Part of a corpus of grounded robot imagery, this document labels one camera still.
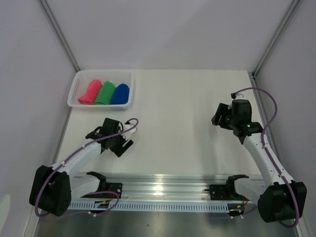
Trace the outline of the blue towel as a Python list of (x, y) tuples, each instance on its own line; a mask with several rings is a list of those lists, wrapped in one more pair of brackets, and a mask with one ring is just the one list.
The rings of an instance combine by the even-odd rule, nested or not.
[(129, 86), (125, 83), (118, 85), (111, 98), (111, 105), (124, 105), (128, 102), (129, 98)]

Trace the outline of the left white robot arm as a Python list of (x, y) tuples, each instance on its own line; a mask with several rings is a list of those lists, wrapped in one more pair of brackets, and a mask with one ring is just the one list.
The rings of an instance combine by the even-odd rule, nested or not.
[(52, 166), (40, 166), (29, 197), (35, 215), (39, 218), (48, 214), (61, 216), (72, 201), (85, 196), (100, 198), (107, 194), (119, 200), (119, 194), (107, 188), (106, 176), (94, 171), (78, 179), (75, 176), (105, 150), (111, 150), (117, 157), (126, 152), (133, 145), (130, 137), (136, 132), (138, 123), (137, 118), (125, 123), (106, 118), (103, 125), (88, 133), (83, 144), (66, 159)]

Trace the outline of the green towel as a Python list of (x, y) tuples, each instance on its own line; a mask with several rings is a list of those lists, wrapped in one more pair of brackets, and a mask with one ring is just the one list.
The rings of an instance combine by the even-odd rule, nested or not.
[(105, 83), (103, 83), (94, 101), (94, 104), (95, 105), (109, 105), (115, 89), (116, 89), (116, 86), (112, 81), (106, 81)]

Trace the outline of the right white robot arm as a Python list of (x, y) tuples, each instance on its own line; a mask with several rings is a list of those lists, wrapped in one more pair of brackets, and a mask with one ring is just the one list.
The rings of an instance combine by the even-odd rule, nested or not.
[(252, 121), (250, 102), (235, 99), (230, 105), (219, 104), (211, 122), (233, 132), (254, 159), (265, 184), (261, 187), (247, 175), (229, 176), (222, 189), (210, 187), (211, 199), (247, 198), (266, 223), (294, 220), (297, 224), (303, 214), (307, 187), (296, 182), (269, 150), (261, 124)]

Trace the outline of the pink towel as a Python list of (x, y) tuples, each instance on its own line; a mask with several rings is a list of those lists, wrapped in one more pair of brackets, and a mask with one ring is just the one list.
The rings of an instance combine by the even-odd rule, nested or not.
[(78, 102), (83, 105), (93, 105), (101, 87), (102, 83), (100, 80), (93, 80), (89, 83), (85, 94), (78, 98)]

